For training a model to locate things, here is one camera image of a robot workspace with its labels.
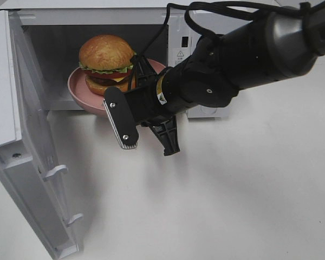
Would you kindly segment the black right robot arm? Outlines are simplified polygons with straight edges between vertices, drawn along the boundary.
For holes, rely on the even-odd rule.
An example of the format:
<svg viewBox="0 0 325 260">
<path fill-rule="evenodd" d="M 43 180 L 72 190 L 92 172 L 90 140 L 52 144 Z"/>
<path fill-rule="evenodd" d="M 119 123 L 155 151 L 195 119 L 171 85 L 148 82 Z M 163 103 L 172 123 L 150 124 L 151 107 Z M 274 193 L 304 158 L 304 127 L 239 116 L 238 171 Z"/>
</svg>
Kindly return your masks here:
<svg viewBox="0 0 325 260">
<path fill-rule="evenodd" d="M 179 151 L 176 115 L 197 105 L 226 107 L 241 90 L 300 77 L 325 55 L 325 1 L 299 8 L 246 1 L 193 2 L 186 24 L 200 38 L 193 53 L 160 73 L 138 71 L 139 86 L 123 93 L 119 127 L 124 149 L 148 127 L 165 155 Z"/>
</svg>

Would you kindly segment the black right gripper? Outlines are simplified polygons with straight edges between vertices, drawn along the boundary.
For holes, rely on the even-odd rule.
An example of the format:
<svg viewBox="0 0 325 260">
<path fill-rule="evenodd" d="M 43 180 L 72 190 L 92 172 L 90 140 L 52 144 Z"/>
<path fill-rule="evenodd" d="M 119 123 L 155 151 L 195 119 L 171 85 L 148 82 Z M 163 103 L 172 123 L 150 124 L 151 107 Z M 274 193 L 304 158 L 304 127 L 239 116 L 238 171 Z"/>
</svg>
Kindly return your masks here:
<svg viewBox="0 0 325 260">
<path fill-rule="evenodd" d="M 144 55 L 135 54 L 130 91 L 125 93 L 134 120 L 148 125 L 164 148 L 164 156 L 180 152 L 176 114 L 187 110 L 183 93 L 187 74 L 182 69 L 163 69 L 159 74 Z"/>
</svg>

